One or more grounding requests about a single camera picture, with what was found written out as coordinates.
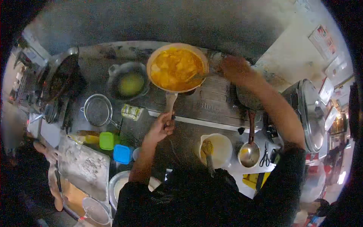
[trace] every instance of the strainer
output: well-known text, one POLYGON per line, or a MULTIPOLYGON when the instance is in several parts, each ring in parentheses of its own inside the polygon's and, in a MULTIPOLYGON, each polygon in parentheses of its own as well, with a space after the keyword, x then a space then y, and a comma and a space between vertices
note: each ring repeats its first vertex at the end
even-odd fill
POLYGON ((85 210, 86 215, 81 217, 81 220, 91 218, 94 222, 100 225, 106 225, 111 222, 108 211, 97 200, 91 197, 85 197, 82 200, 82 207, 85 210))
POLYGON ((85 118, 93 126, 101 127, 111 122, 117 128, 121 127, 112 120, 111 102, 102 94, 91 95, 86 100, 85 106, 81 107, 81 111, 84 112, 85 118))

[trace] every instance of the green container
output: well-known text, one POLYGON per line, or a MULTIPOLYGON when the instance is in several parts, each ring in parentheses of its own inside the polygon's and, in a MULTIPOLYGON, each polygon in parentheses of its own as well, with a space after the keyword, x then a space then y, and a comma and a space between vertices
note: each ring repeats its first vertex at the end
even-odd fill
POLYGON ((99 135, 99 147, 102 150, 113 150, 116 144, 120 144, 120 137, 114 133, 105 131, 99 135))

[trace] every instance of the poster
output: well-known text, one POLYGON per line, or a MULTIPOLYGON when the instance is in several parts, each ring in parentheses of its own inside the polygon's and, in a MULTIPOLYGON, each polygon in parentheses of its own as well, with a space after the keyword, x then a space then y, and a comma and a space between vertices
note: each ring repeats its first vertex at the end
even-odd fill
POLYGON ((319 25, 309 36, 309 39, 325 60, 330 60, 336 55, 337 47, 323 25, 319 25))

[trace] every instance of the plastic lid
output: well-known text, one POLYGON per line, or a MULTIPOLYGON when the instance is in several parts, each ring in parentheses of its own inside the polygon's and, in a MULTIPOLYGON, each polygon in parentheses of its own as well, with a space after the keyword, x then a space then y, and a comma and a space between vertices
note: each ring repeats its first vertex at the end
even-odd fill
POLYGON ((112 150, 114 148, 114 136, 111 132, 101 132, 99 135, 99 147, 103 150, 112 150))
POLYGON ((129 164, 131 161, 131 150, 129 147, 116 144, 114 147, 114 160, 122 164, 129 164))

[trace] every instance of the scissors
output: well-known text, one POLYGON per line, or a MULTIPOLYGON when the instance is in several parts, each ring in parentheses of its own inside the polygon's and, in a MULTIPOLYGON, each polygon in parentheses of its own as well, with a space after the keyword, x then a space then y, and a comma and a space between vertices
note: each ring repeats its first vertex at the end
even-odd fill
POLYGON ((269 147, 269 142, 266 141, 266 143, 265 143, 265 154, 264 154, 264 156, 262 157, 262 159, 260 161, 260 167, 263 167, 265 163, 266 163, 266 166, 270 165, 269 152, 267 150, 268 147, 269 147))

